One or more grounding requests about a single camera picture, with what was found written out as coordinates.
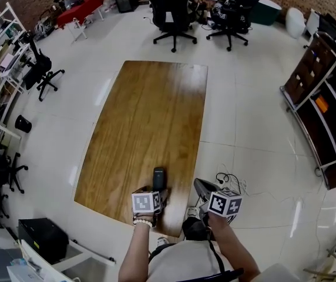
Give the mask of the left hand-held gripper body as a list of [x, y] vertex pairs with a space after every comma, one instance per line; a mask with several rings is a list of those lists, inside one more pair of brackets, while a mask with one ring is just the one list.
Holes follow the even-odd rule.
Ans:
[[133, 224], [145, 223], [150, 228], [156, 227], [157, 218], [165, 208], [160, 205], [161, 191], [144, 192], [141, 187], [132, 193]]

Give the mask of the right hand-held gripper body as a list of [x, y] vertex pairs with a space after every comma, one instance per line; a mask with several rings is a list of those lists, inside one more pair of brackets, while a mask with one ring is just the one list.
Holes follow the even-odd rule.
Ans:
[[232, 190], [218, 190], [200, 196], [203, 204], [199, 207], [199, 217], [208, 225], [208, 214], [213, 213], [230, 224], [238, 215], [242, 204], [242, 195]]

